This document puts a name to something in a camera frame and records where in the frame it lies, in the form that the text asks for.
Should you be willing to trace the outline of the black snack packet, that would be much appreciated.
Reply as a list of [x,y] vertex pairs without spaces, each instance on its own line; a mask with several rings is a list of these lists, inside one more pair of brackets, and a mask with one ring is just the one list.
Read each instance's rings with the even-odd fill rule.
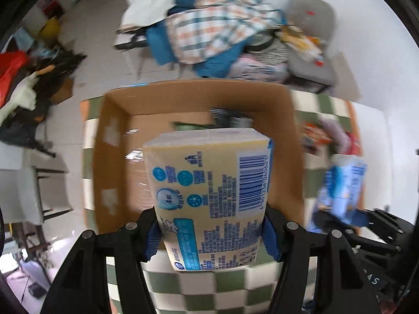
[[253,119],[239,111],[213,108],[210,113],[217,128],[251,128],[253,125]]

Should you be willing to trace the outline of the green snack packet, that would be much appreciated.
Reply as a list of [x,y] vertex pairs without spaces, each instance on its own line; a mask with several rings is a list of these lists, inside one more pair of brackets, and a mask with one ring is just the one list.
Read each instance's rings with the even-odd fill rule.
[[172,122],[172,126],[175,131],[200,131],[215,128],[213,124],[184,123],[179,121]]

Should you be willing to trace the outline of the grey white chair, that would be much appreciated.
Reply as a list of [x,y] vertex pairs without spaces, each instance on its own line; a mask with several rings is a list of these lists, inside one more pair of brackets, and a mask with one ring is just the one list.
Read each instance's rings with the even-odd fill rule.
[[1,211],[4,222],[42,225],[73,211],[68,199],[66,172],[24,167],[1,170]]

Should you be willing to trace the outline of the red plastic bag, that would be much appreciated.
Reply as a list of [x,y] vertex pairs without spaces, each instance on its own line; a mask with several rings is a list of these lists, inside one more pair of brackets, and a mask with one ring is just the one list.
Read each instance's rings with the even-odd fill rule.
[[11,82],[22,67],[28,63],[28,55],[22,51],[1,53],[0,55],[0,107],[6,103]]

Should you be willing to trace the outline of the light blue tissue pack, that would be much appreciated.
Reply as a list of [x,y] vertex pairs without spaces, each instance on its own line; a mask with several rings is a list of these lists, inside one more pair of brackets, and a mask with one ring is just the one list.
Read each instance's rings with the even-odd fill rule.
[[358,208],[363,190],[366,167],[362,157],[332,155],[307,226],[310,232],[326,231],[315,223],[315,214],[320,211],[329,212],[341,222],[351,225],[351,218]]

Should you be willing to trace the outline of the green white checkered tablecloth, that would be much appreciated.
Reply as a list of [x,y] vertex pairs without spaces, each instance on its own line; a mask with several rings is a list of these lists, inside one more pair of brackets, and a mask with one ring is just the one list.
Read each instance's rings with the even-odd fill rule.
[[[316,121],[331,118],[356,135],[356,113],[350,101],[292,92],[297,119]],[[88,228],[97,229],[93,201],[92,158],[103,98],[81,102],[83,121],[83,201]],[[260,247],[256,261],[248,267],[229,271],[179,273],[170,266],[165,250],[158,250],[143,264],[144,276],[158,313],[262,313],[268,309],[281,264]]]

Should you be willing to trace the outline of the black folding stand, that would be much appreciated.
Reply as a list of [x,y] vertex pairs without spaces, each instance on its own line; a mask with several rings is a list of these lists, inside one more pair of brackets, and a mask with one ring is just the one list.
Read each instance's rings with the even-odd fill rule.
[[83,60],[87,58],[84,53],[75,53],[72,50],[58,52],[51,57],[37,57],[28,55],[28,63],[22,67],[11,82],[11,88],[6,97],[6,102],[11,98],[14,89],[25,77],[33,72],[42,70],[48,65],[55,65],[52,72],[40,76],[40,79],[33,87],[36,92],[36,108],[33,111],[18,107],[1,124],[1,142],[29,150],[36,150],[52,158],[56,153],[51,152],[36,139],[38,126],[44,123],[49,116],[50,108],[54,104],[50,98],[63,83],[66,77],[73,78],[73,74]]

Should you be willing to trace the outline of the folding bed frame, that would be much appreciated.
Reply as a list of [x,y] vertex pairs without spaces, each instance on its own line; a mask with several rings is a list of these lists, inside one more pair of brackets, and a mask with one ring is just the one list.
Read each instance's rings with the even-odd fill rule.
[[144,48],[148,48],[145,33],[141,30],[133,33],[117,33],[113,47],[123,55],[131,75],[139,80],[143,61],[141,52]]

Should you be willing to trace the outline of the orange chips bag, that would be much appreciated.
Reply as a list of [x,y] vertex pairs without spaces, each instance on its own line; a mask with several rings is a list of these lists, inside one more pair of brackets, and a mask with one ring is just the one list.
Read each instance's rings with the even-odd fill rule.
[[332,142],[327,132],[315,124],[305,123],[303,128],[305,137],[311,139],[315,145],[329,145]]

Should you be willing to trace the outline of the small brown cardboard box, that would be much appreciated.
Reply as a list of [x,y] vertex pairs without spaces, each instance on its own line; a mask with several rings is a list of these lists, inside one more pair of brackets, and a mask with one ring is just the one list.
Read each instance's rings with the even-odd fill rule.
[[56,91],[56,93],[54,93],[52,97],[50,98],[51,103],[54,105],[58,105],[62,103],[63,101],[66,101],[69,98],[71,98],[73,96],[73,85],[74,85],[73,78],[66,77],[63,80],[63,83],[61,84],[61,86]]

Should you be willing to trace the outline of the grey floor chair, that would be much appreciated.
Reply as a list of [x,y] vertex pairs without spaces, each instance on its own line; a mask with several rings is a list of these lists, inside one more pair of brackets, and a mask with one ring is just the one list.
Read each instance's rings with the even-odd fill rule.
[[319,92],[332,87],[337,75],[326,51],[334,36],[336,14],[323,0],[288,0],[288,70],[297,80],[317,84]]

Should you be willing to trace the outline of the black white patterned bag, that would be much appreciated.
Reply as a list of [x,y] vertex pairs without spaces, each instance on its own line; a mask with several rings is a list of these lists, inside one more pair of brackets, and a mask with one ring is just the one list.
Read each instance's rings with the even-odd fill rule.
[[267,33],[259,33],[250,38],[244,52],[265,65],[279,65],[288,61],[288,47]]

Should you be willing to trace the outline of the yellow snack bag on chair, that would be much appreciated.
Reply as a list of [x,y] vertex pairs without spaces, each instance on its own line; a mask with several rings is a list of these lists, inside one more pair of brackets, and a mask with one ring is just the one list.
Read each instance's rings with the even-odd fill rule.
[[324,65],[324,56],[319,47],[321,45],[319,38],[306,36],[302,29],[293,25],[282,26],[275,32],[275,36],[304,61],[314,63],[320,67]]

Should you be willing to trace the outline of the red snack packet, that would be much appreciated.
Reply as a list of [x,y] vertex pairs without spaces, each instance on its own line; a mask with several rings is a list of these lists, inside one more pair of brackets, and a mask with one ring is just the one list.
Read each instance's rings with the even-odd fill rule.
[[359,142],[359,139],[354,133],[346,132],[347,137],[349,138],[349,147],[346,151],[347,155],[356,155],[362,156],[362,149]]

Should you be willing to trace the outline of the yellow blue tissue pack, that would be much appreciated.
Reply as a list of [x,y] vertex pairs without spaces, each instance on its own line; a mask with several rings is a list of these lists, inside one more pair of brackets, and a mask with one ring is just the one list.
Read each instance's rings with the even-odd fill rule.
[[176,271],[257,257],[273,141],[253,128],[163,133],[143,146],[156,218]]

